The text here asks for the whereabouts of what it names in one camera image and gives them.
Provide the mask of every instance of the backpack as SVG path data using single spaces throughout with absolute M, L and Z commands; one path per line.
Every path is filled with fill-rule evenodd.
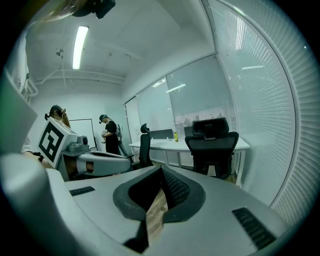
M 121 129 L 120 129 L 120 125 L 118 124 L 116 126 L 116 131 L 115 131 L 115 135 L 121 139 L 122 135 L 121 135 Z

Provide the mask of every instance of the black office chair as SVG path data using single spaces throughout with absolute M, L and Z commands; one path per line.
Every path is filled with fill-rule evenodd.
M 147 128 L 147 124 L 141 126 L 140 131 L 143 133 L 140 137 L 140 155 L 139 161 L 132 163 L 132 167 L 134 170 L 138 170 L 144 167 L 153 166 L 149 152 L 150 152 L 150 130 Z
M 192 133 L 193 136 L 185 138 L 185 143 L 193 155 L 193 171 L 207 175 L 209 166 L 214 166 L 216 178 L 228 178 L 239 134 L 229 132 L 225 117 L 194 121 Z

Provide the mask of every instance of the black vent grille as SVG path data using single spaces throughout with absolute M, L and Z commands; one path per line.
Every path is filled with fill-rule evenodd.
M 88 192 L 91 192 L 91 191 L 94 191 L 95 189 L 92 187 L 92 186 L 86 186 L 86 187 L 82 187 L 82 188 L 77 188 L 77 189 L 73 189 L 73 190 L 70 190 L 70 194 L 71 196 L 78 196 L 78 195 L 81 195 L 81 194 L 84 194 L 84 193 L 88 193 Z
M 188 198 L 190 187 L 166 170 L 163 170 L 163 175 L 164 180 L 162 181 L 162 187 L 165 192 L 168 208 L 170 209 L 181 204 Z
M 245 207 L 232 211 L 258 250 L 276 240 L 267 228 Z

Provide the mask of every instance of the white desk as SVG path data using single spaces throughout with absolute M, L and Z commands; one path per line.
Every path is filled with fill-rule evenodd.
M 140 148 L 140 141 L 132 143 L 129 145 L 134 154 L 134 148 Z M 240 185 L 241 176 L 244 170 L 246 149 L 250 146 L 239 137 L 239 140 L 234 148 L 234 155 L 232 158 L 232 170 L 237 173 L 236 185 Z M 184 140 L 179 140 L 175 142 L 174 139 L 151 139 L 150 143 L 151 150 L 164 151 L 165 164 L 169 165 L 168 151 L 173 151 L 177 153 L 178 165 L 181 168 L 181 156 L 180 152 L 190 152 L 186 142 Z

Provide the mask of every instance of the ceiling pipe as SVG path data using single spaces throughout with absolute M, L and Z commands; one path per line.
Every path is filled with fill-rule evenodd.
M 28 86 L 28 87 L 27 87 L 27 91 L 28 91 L 28 94 L 27 94 L 27 95 L 28 95 L 29 98 L 33 98 L 34 96 L 37 95 L 37 93 L 34 92 L 33 89 L 31 89 L 31 86 Z
M 65 76 L 65 70 L 64 70 L 64 60 L 62 60 L 61 67 L 62 67 L 62 75 L 63 75 L 64 87 L 65 87 L 65 89 L 67 89 L 66 76 Z
M 61 78 L 58 76 L 54 76 L 54 78 L 52 78 L 52 76 L 57 73 L 57 72 L 63 72 L 61 69 L 57 69 L 55 71 L 53 71 L 52 73 L 50 73 L 46 78 L 44 78 L 41 81 L 36 82 L 36 85 L 42 85 L 45 81 L 49 80 L 49 79 L 54 79 L 54 78 Z M 102 75 L 102 76 L 106 76 L 106 77 L 111 77 L 111 78 L 116 78 L 116 79 L 121 79 L 121 80 L 126 80 L 125 78 L 121 77 L 121 76 L 117 76 L 117 75 L 113 75 L 113 74 L 106 74 L 106 73 L 102 73 L 102 72 L 96 72 L 96 71 L 87 71 L 87 70 L 74 70 L 74 69 L 64 69 L 64 72 L 78 72 L 78 73 L 88 73 L 88 74 L 94 74 L 94 75 Z M 103 78 L 95 78 L 92 77 L 93 80 L 99 80 L 102 81 Z
M 108 79 L 103 79 L 103 78 L 96 78 L 96 77 L 89 77 L 89 76 L 52 76 L 47 78 L 46 80 L 54 80 L 54 79 L 80 79 L 80 80 L 91 80 L 91 81 L 99 81 L 99 82 L 106 82 L 109 84 L 114 84 L 114 85 L 122 85 L 122 83 L 120 82 L 115 82 L 112 80 L 108 80 Z
M 33 81 L 31 78 L 29 78 L 29 79 L 28 79 L 28 82 L 29 82 L 29 84 L 31 85 L 32 89 L 34 90 L 34 92 L 28 94 L 28 96 L 29 96 L 30 98 L 32 98 L 32 97 L 34 97 L 34 96 L 37 96 L 39 91 L 38 91 L 38 88 L 36 87 L 34 81 Z
M 121 79 L 121 80 L 126 80 L 124 77 L 121 76 L 117 76 L 117 75 L 113 75 L 113 74 L 106 74 L 106 73 L 102 73 L 102 72 L 96 72 L 96 71 L 87 71 L 87 70 L 77 70 L 77 69 L 65 69 L 64 71 L 72 71 L 72 72 L 80 72 L 80 73 L 89 73 L 89 74 L 96 74 L 96 75 L 103 75 L 103 76 L 107 76 L 107 77 L 111 77 L 111 78 L 117 78 L 117 79 Z

